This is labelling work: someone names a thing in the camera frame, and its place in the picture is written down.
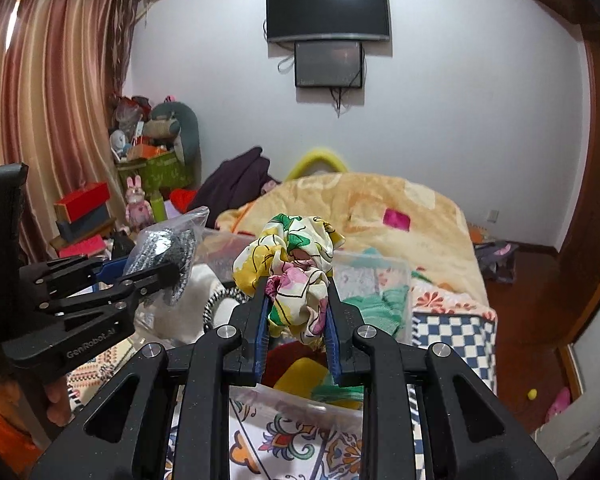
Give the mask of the left hand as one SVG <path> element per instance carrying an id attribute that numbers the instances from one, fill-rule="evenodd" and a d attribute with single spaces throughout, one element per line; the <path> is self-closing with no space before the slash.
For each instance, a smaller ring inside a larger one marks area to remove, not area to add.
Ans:
<path id="1" fill-rule="evenodd" d="M 58 427 L 68 425 L 72 417 L 72 411 L 68 393 L 68 382 L 66 376 L 60 376 L 54 382 L 45 386 L 45 392 L 50 405 L 46 415 L 50 422 Z"/>

